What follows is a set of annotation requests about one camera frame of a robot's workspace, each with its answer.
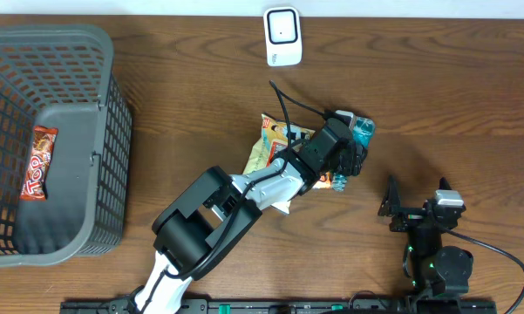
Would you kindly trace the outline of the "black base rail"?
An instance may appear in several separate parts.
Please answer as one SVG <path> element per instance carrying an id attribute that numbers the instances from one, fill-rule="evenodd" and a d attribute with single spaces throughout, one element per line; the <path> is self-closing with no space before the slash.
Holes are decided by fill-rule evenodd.
<path id="1" fill-rule="evenodd" d="M 492 301 L 421 300 L 413 310 L 400 300 L 357 298 L 353 301 L 229 301 L 184 299 L 181 314 L 314 314 L 314 313 L 460 313 L 496 314 Z"/>

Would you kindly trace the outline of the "small orange snack packet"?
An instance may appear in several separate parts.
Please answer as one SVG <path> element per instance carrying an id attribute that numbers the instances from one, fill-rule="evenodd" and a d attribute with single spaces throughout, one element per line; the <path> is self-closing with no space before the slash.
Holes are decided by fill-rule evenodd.
<path id="1" fill-rule="evenodd" d="M 333 173 L 326 172 L 322 174 L 319 180 L 314 184 L 314 189 L 330 189 L 332 188 Z"/>

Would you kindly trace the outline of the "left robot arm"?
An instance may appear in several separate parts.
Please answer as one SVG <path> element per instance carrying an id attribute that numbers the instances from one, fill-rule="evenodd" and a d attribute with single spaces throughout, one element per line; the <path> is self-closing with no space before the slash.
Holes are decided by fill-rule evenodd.
<path id="1" fill-rule="evenodd" d="M 265 168 L 227 174 L 211 167 L 153 222 L 153 271 L 136 293 L 138 313 L 175 313 L 192 281 L 203 278 L 278 202 L 310 191 L 323 174 L 360 173 L 367 140 L 296 140 Z"/>

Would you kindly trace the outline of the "white barcode scanner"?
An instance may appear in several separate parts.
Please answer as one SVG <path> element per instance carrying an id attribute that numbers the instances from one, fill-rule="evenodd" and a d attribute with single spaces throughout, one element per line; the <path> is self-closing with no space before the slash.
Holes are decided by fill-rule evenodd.
<path id="1" fill-rule="evenodd" d="M 270 8 L 263 14 L 263 23 L 267 64 L 271 67 L 299 64 L 303 57 L 299 12 L 291 6 Z"/>

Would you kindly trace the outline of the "grey plastic shopping basket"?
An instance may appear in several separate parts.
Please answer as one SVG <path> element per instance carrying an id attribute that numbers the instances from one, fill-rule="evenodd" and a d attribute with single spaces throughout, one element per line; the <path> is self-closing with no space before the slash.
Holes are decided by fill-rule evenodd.
<path id="1" fill-rule="evenodd" d="M 99 256 L 122 238 L 133 120 L 93 25 L 0 26 L 0 267 Z M 42 201 L 20 194 L 34 130 L 58 135 Z"/>

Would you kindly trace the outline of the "yellow snack bag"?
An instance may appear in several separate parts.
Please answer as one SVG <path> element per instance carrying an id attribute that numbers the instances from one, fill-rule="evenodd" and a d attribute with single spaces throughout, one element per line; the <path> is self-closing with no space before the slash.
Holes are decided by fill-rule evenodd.
<path id="1" fill-rule="evenodd" d="M 291 124 L 291 140 L 309 140 L 315 130 L 307 127 Z M 270 165 L 271 159 L 276 153 L 283 150 L 288 145 L 288 129 L 286 121 L 274 119 L 270 115 L 262 114 L 261 138 L 253 145 L 248 162 L 243 170 L 243 174 L 249 174 L 263 169 Z M 283 212 L 289 213 L 291 201 L 277 202 L 272 207 Z"/>

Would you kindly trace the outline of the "red Top chocolate bar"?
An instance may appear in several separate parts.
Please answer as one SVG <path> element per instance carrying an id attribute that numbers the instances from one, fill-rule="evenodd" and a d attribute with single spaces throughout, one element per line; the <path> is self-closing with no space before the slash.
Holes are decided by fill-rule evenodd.
<path id="1" fill-rule="evenodd" d="M 57 135 L 57 128 L 34 127 L 31 154 L 19 196 L 21 201 L 46 200 L 44 183 L 50 168 Z"/>

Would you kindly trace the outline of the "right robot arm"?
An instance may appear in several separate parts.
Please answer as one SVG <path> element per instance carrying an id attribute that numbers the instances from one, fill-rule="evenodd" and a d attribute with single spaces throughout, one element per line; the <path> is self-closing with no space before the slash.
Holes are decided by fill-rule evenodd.
<path id="1" fill-rule="evenodd" d="M 459 298 L 469 291 L 473 255 L 459 247 L 445 246 L 442 235 L 458 226 L 465 210 L 461 195 L 444 178 L 434 196 L 419 208 L 404 207 L 395 179 L 388 178 L 378 215 L 391 218 L 391 232 L 408 236 L 403 270 L 414 287 L 405 298 L 408 312 L 462 312 Z"/>

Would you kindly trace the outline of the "teal Listerine mouthwash bottle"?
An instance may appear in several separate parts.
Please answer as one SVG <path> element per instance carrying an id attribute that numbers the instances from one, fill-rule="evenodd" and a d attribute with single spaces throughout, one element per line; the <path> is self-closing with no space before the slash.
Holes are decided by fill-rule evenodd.
<path id="1" fill-rule="evenodd" d="M 369 144 L 376 130 L 374 122 L 365 117 L 354 117 L 353 138 L 369 150 Z M 341 174 L 333 174 L 332 188 L 342 192 L 347 184 L 348 177 Z"/>

